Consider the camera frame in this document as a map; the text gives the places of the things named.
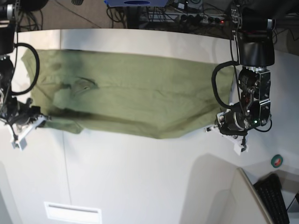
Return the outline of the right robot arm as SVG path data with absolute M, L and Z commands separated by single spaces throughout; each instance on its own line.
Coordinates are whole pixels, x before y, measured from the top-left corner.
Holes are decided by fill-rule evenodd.
M 46 6 L 46 0 L 2 0 L 0 2 L 0 120 L 11 134 L 11 145 L 21 151 L 27 146 L 26 136 L 49 120 L 41 113 L 41 108 L 33 106 L 33 99 L 25 103 L 17 97 L 33 90 L 40 74 L 40 58 L 36 49 L 28 43 L 19 42 L 18 26 L 21 13 L 31 13 Z M 20 92 L 12 90 L 12 80 L 16 71 L 16 62 L 10 54 L 25 47 L 32 52 L 36 63 L 35 74 L 30 86 Z

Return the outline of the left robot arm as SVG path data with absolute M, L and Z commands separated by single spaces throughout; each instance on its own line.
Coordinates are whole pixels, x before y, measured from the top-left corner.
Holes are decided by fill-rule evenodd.
M 216 115 L 215 131 L 234 144 L 237 154 L 246 152 L 248 132 L 272 124 L 271 120 L 271 72 L 267 69 L 275 62 L 272 33 L 275 20 L 268 19 L 249 8 L 240 0 L 230 5 L 230 43 L 236 45 L 237 60 L 221 63 L 212 72 L 212 89 L 218 104 L 225 108 Z M 241 66 L 235 71 L 238 102 L 226 104 L 218 93 L 216 76 L 226 67 Z

